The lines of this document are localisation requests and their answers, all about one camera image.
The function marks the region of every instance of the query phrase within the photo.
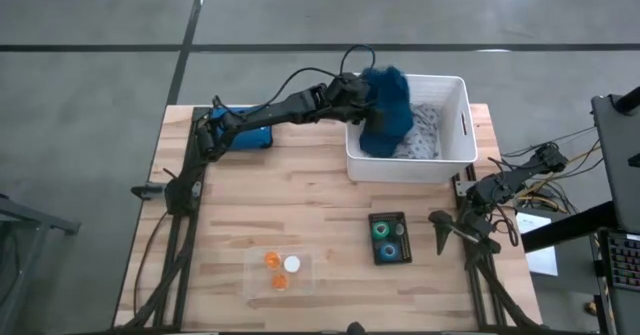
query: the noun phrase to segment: gray floor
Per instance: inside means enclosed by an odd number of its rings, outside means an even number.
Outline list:
[[[0,0],[0,44],[180,43],[193,0]],[[640,0],[204,0],[197,43],[640,42]],[[256,103],[302,66],[341,53],[189,58],[179,104]],[[0,192],[83,223],[53,235],[21,334],[110,325],[177,53],[0,53]],[[347,67],[360,70],[366,54]],[[638,52],[380,52],[378,64],[458,75],[489,103],[509,151],[592,124],[589,99],[638,84]],[[326,81],[303,75],[290,89]],[[585,136],[562,150],[587,150]],[[609,198],[602,167],[564,182],[587,208]],[[545,323],[592,330],[584,294],[536,285]]]

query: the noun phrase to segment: blue object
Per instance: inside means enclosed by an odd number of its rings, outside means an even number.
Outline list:
[[[375,101],[378,116],[367,119],[360,135],[360,149],[372,157],[388,158],[413,127],[409,106],[409,84],[393,66],[385,70],[366,69],[362,73],[369,84],[367,101]]]
[[[398,258],[400,251],[398,246],[393,243],[385,243],[380,246],[380,259],[383,261],[392,261]]]
[[[230,107],[231,111],[249,110],[247,107]],[[225,109],[213,109],[211,110],[211,117],[216,118],[226,113]],[[218,134],[222,134],[222,130],[218,129]],[[252,149],[266,149],[273,144],[273,134],[271,132],[271,126],[263,126],[258,129],[241,132],[238,134],[231,143],[229,150],[252,150]]]

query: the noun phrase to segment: blue device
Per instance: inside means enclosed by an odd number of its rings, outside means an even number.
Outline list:
[[[229,107],[231,111],[250,110],[248,107]],[[225,109],[213,109],[211,110],[211,117],[216,118],[226,113]],[[218,134],[222,134],[222,130],[218,129]],[[271,133],[271,126],[263,126],[258,129],[241,132],[238,134],[231,143],[229,150],[253,150],[253,149],[267,149],[273,144],[273,134]]]

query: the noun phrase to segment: clear plastic container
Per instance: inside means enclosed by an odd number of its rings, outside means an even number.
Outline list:
[[[265,263],[265,255],[275,251],[280,255],[281,265],[272,270]],[[300,268],[295,273],[287,272],[284,262],[289,256],[297,256]],[[276,289],[273,277],[284,275],[287,278],[286,289]],[[314,256],[312,251],[302,246],[251,248],[245,251],[243,293],[247,299],[278,296],[312,295],[315,291]]]

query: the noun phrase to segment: wooden tabletop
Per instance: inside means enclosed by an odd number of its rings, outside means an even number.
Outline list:
[[[150,181],[169,180],[162,168],[180,171],[191,113],[191,106],[167,107]],[[472,115],[479,148],[475,165],[481,178],[497,171],[487,157],[500,154],[487,105],[472,105]],[[444,253],[436,256],[435,235],[427,220],[437,209],[455,214],[451,185],[352,182],[346,172],[344,132],[344,124],[332,121],[282,124],[273,127],[272,148],[229,152],[209,165],[183,330],[344,331],[353,321],[368,331],[476,329],[462,243],[451,236]],[[367,215],[385,211],[405,213],[412,264],[373,264]],[[133,316],[135,275],[164,212],[160,200],[143,205],[115,325]],[[160,279],[169,229],[170,221],[165,220],[151,247],[138,306]],[[512,247],[506,235],[492,236],[502,244],[496,256],[501,281],[539,322],[522,247]],[[313,294],[247,299],[246,250],[291,245],[313,251]],[[486,289],[484,293],[491,315]],[[165,321],[172,313],[170,296]]]

